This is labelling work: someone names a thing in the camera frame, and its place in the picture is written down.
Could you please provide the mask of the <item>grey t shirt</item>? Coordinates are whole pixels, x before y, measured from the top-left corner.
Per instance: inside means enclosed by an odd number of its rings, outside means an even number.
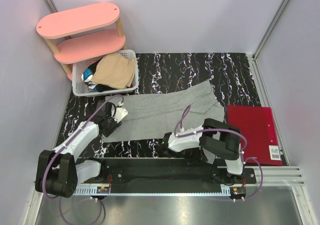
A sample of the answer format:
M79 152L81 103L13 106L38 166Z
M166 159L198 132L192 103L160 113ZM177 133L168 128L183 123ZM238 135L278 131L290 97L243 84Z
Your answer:
M123 101L128 114L115 132L103 138L105 143L162 139L173 132L187 106L191 108L182 123L185 130L208 118L222 122L225 116L209 81L167 94L127 95Z

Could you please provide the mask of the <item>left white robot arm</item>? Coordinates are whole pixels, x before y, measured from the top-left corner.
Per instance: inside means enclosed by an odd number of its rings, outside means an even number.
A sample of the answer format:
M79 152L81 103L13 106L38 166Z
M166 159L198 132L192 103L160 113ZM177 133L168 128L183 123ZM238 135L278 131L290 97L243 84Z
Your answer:
M87 158L77 163L87 146L99 135L110 136L128 115L123 102L103 102L86 121L59 146L43 150L37 163L35 190L50 199L71 197L78 185L93 179L103 183L108 178L105 162Z

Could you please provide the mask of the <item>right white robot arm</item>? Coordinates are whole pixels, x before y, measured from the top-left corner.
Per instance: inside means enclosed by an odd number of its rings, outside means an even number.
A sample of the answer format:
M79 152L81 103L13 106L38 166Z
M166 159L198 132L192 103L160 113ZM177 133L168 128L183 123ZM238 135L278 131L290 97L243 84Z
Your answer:
M177 129L164 135L160 144L161 155L200 160L208 164L220 158L225 161L230 182L236 184L244 179L244 149L248 141L239 128L207 118L196 128Z

